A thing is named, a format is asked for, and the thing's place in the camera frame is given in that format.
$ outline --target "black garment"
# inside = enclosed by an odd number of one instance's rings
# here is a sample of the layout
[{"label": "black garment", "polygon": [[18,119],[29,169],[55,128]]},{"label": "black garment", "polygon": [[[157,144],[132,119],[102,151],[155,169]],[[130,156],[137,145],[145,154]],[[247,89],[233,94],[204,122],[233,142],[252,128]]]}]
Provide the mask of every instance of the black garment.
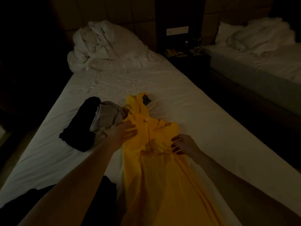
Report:
[{"label": "black garment", "polygon": [[143,95],[142,99],[143,99],[143,104],[145,106],[147,106],[151,102],[151,99],[149,99],[147,95]]},{"label": "black garment", "polygon": [[88,151],[95,138],[95,133],[90,132],[89,129],[100,103],[98,97],[90,97],[85,100],[68,127],[60,134],[60,138],[81,152]]},{"label": "black garment", "polygon": [[[33,206],[54,186],[40,190],[31,189],[26,194],[5,204],[0,209],[1,221],[6,226],[18,225]],[[112,225],[114,223],[116,196],[116,184],[104,176],[86,212],[82,226]]]}]

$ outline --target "mattress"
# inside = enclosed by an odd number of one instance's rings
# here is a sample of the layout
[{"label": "mattress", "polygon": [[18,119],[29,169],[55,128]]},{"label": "mattress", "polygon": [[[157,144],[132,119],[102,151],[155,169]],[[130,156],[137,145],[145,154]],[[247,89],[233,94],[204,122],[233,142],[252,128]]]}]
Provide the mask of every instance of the mattress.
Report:
[{"label": "mattress", "polygon": [[[91,152],[80,152],[59,139],[81,104],[91,96],[121,106],[126,96],[147,92],[150,116],[175,121],[207,155],[226,169],[301,216],[301,174],[260,142],[167,60],[152,68],[73,74],[0,191],[0,207],[32,188],[56,184]],[[229,225],[240,225],[204,171],[195,168],[204,190]],[[122,190],[122,149],[105,172]]]},{"label": "mattress", "polygon": [[267,57],[228,46],[204,50],[213,70],[301,117],[301,43],[282,46]]}]

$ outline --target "yellow clothing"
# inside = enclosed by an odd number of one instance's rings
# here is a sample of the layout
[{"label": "yellow clothing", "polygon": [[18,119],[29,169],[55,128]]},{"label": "yellow clothing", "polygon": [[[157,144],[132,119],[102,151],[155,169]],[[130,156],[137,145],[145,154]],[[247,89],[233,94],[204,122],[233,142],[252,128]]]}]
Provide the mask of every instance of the yellow clothing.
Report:
[{"label": "yellow clothing", "polygon": [[126,213],[121,225],[221,225],[189,168],[185,156],[172,153],[175,122],[149,117],[142,96],[128,96],[138,135],[123,145]]}]

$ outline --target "hand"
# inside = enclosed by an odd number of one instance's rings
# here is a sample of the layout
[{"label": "hand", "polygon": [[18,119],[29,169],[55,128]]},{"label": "hand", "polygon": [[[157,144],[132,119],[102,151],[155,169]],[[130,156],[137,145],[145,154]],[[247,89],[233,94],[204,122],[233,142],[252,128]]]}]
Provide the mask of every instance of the hand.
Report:
[{"label": "hand", "polygon": [[173,137],[171,141],[174,141],[174,143],[171,144],[171,148],[173,148],[172,152],[177,155],[186,154],[193,159],[195,155],[201,152],[191,136],[179,134]]},{"label": "hand", "polygon": [[108,137],[104,140],[105,144],[114,153],[122,147],[125,141],[130,140],[138,134],[138,130],[133,129],[135,127],[136,125],[132,124],[131,121],[124,121],[113,125],[108,133]]}]

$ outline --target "forearm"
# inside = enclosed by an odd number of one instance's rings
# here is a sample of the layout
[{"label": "forearm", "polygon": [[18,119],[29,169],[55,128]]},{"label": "forearm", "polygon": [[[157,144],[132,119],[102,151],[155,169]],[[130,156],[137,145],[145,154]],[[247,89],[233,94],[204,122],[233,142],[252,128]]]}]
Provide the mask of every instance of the forearm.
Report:
[{"label": "forearm", "polygon": [[301,225],[290,209],[237,177],[205,153],[193,156],[243,225]]},{"label": "forearm", "polygon": [[50,190],[19,225],[81,225],[112,154],[103,141]]}]

